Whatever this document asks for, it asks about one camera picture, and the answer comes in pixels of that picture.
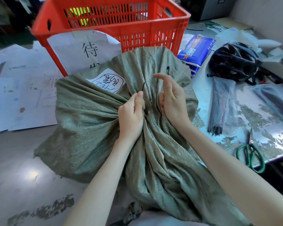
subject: helmet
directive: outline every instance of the helmet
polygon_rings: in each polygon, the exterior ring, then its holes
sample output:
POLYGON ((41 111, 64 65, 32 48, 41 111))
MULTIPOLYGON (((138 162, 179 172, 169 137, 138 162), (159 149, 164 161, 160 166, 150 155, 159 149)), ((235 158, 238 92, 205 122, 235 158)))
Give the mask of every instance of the helmet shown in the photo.
POLYGON ((261 63, 260 56, 251 47, 240 42, 230 42, 213 53, 208 66, 211 76, 238 82, 253 77, 261 63))

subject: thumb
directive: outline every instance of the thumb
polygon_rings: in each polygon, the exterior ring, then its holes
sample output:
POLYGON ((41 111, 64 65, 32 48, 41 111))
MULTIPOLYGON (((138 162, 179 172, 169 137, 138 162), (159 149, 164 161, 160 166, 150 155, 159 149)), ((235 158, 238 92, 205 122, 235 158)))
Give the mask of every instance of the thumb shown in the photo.
POLYGON ((144 104, 144 93, 143 91, 139 91, 135 97, 134 113, 142 114, 143 104, 144 104))
POLYGON ((173 97, 173 91, 172 91, 172 81, 170 79, 170 77, 166 77, 164 79, 164 82, 163 82, 163 85, 162 85, 162 88, 164 90, 164 96, 165 98, 168 98, 168 97, 173 97))

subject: pack of zip ties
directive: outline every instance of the pack of zip ties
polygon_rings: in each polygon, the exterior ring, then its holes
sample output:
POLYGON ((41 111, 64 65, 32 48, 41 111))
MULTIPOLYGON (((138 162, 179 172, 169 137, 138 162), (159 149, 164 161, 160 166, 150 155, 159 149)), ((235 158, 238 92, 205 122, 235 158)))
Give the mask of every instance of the pack of zip ties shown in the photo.
POLYGON ((211 94, 211 112, 208 122, 208 133, 220 135, 224 127, 238 127, 237 97, 234 80, 213 77, 211 94))

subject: scissors handle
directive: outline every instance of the scissors handle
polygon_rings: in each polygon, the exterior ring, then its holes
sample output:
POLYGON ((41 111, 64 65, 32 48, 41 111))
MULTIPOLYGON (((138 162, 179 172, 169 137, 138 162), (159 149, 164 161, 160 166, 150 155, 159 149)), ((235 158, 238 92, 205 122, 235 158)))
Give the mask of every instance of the scissors handle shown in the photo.
POLYGON ((262 154, 260 153, 259 149, 254 144, 244 144, 240 146, 236 151, 236 158, 240 160, 239 153, 243 149, 245 151, 245 165, 249 168, 251 168, 256 173, 260 174, 265 171, 265 162, 262 154), (253 160, 255 156, 259 159, 260 162, 260 169, 256 170, 253 167, 253 160))

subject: red object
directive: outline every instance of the red object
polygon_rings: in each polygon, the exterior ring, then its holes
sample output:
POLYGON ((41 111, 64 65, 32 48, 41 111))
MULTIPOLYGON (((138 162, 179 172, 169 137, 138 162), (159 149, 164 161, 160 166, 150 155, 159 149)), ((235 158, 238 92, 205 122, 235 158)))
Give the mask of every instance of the red object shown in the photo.
POLYGON ((46 0, 31 33, 68 76, 47 42, 52 35, 98 30, 120 41, 122 52, 166 46, 177 56, 190 16, 171 0, 46 0))

